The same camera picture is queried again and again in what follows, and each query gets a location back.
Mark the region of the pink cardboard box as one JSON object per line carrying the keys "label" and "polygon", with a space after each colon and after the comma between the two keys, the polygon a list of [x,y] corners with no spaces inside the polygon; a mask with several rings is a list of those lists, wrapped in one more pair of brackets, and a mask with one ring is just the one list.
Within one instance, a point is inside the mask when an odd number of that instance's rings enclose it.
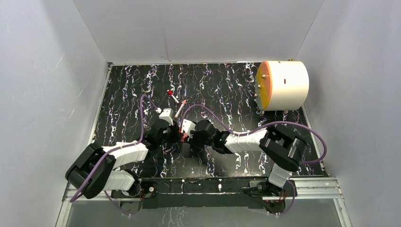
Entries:
{"label": "pink cardboard box", "polygon": [[190,134],[191,134],[190,127],[191,127],[190,123],[183,124],[183,126],[180,129],[179,142],[186,142],[188,140],[188,137],[190,137]]}

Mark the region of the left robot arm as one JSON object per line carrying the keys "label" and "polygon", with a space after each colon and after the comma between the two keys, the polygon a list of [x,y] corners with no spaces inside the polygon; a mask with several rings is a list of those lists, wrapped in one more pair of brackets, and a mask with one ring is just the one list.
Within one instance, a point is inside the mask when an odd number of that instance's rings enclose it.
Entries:
{"label": "left robot arm", "polygon": [[79,197],[96,197],[102,191],[120,190],[135,197],[141,191],[139,176],[130,170],[118,168],[133,162],[142,162],[147,155],[168,142],[179,139],[179,125],[175,120],[156,120],[141,141],[118,142],[102,147],[89,144],[65,174],[66,180],[77,189],[70,202]]}

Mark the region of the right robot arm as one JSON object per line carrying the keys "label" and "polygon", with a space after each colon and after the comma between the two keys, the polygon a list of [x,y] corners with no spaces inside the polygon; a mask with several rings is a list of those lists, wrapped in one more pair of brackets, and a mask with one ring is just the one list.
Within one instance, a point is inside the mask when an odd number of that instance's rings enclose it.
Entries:
{"label": "right robot arm", "polygon": [[298,170],[307,150],[306,140],[281,124],[241,135],[238,132],[220,131],[209,120],[195,123],[185,119],[182,133],[185,135],[184,141],[198,150],[209,146],[220,154],[242,151],[265,153],[274,165],[264,185],[250,186],[245,191],[254,197],[280,195],[292,173]]}

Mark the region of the orange capped white marker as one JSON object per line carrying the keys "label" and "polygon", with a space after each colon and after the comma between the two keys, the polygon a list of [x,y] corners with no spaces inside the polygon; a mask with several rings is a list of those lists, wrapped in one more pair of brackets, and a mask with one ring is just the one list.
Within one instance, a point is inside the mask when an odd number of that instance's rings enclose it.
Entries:
{"label": "orange capped white marker", "polygon": [[186,99],[183,100],[183,101],[181,102],[181,105],[180,105],[179,109],[177,110],[177,112],[176,112],[176,114],[175,114],[175,116],[174,116],[175,119],[177,119],[178,116],[180,115],[180,113],[181,113],[181,111],[183,110],[183,108],[184,108],[186,102],[187,102]]}

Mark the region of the red capped white marker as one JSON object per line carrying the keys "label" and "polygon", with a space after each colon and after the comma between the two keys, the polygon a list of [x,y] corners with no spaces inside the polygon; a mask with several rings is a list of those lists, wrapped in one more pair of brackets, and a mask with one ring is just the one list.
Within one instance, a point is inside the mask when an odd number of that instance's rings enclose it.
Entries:
{"label": "red capped white marker", "polygon": [[174,93],[171,90],[167,90],[167,93],[169,94],[169,96],[179,105],[180,101],[176,98],[176,96],[174,95]]}

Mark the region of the white cylindrical drum device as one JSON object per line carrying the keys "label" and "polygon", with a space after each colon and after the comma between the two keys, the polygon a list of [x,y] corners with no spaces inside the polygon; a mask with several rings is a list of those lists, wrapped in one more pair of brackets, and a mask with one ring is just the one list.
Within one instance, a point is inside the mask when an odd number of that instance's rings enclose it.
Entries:
{"label": "white cylindrical drum device", "polygon": [[260,111],[294,111],[306,100],[309,76],[301,61],[263,61],[254,87]]}

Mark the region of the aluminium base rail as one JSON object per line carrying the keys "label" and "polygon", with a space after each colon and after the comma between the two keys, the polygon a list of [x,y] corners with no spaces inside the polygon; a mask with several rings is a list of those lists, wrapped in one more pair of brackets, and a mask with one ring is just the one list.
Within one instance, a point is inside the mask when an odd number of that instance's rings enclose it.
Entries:
{"label": "aluminium base rail", "polygon": [[[141,188],[145,198],[161,195],[228,195],[264,185],[265,177],[210,177],[210,178],[144,178]],[[284,186],[286,198],[342,199],[338,181],[334,177],[294,177]]]}

